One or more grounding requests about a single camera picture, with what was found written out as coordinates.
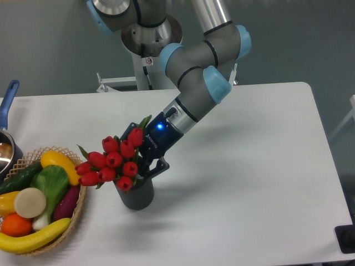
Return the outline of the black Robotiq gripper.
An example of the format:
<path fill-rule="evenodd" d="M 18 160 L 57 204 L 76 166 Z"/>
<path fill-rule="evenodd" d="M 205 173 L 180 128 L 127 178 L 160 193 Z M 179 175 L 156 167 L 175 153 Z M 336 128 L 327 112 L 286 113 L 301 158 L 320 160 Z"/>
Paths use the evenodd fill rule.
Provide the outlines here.
<path fill-rule="evenodd" d="M 127 140 L 131 131 L 138 127 L 137 123 L 131 122 L 120 137 L 121 141 Z M 151 163 L 158 159 L 155 166 L 150 165 L 144 172 L 145 179 L 154 178 L 170 168 L 164 155 L 178 140 L 183 137 L 168 121 L 163 112 L 159 113 L 144 129 L 143 144 L 139 147 L 143 160 Z"/>

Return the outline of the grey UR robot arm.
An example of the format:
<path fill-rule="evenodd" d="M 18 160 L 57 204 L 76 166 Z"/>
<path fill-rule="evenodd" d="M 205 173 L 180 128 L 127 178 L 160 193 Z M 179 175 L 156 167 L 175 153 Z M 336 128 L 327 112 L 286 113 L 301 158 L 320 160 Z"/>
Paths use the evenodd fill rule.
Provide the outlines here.
<path fill-rule="evenodd" d="M 180 25 L 169 16 L 165 1 L 87 1 L 96 25 L 105 33 L 121 31 L 127 50 L 144 60 L 157 57 L 160 74 L 179 95 L 145 130 L 139 175 L 152 178 L 169 165 L 164 154 L 231 91 L 233 83 L 218 68 L 245 56 L 251 37 L 235 25 L 224 1 L 193 1 L 204 40 L 181 44 Z"/>

